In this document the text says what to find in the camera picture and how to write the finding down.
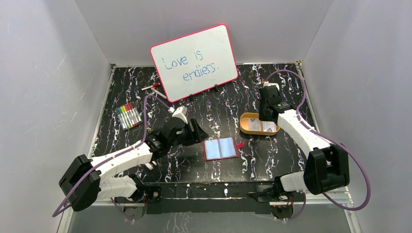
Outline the red card holder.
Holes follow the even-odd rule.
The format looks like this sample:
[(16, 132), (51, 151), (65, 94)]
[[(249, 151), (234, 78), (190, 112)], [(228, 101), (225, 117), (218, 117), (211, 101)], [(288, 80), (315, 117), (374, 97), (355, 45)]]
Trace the red card holder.
[(234, 137), (205, 140), (203, 142), (204, 161), (238, 158), (239, 150), (245, 145), (237, 143)]

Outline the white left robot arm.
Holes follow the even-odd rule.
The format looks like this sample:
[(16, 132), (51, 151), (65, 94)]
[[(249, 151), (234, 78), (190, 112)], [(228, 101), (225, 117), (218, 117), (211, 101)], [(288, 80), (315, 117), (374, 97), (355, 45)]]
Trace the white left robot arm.
[(155, 162), (173, 147), (202, 143), (208, 137), (196, 119), (185, 122), (171, 117), (162, 128), (124, 149), (96, 158), (79, 155), (59, 181), (66, 196), (63, 202), (68, 202), (76, 212), (107, 198), (125, 197), (139, 202), (145, 196), (144, 187), (136, 183), (136, 178), (117, 177), (117, 174)]

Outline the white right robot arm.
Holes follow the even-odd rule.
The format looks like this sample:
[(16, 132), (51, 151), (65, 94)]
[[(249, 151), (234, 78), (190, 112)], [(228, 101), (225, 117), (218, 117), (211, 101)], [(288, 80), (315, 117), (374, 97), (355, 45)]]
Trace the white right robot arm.
[(274, 196), (286, 201), (294, 191), (318, 195), (349, 185), (348, 153), (312, 132), (298, 112), (282, 101), (277, 84), (265, 83), (259, 93), (259, 120), (280, 127), (307, 158), (303, 171), (275, 178)]

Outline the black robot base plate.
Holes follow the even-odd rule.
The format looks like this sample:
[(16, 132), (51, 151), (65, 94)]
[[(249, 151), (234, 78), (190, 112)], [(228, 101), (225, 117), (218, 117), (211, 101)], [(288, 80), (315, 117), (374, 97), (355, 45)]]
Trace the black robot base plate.
[(128, 208), (143, 207), (148, 215), (166, 213), (254, 212), (291, 216), (303, 195), (278, 195), (273, 182), (146, 183), (137, 198), (115, 198)]

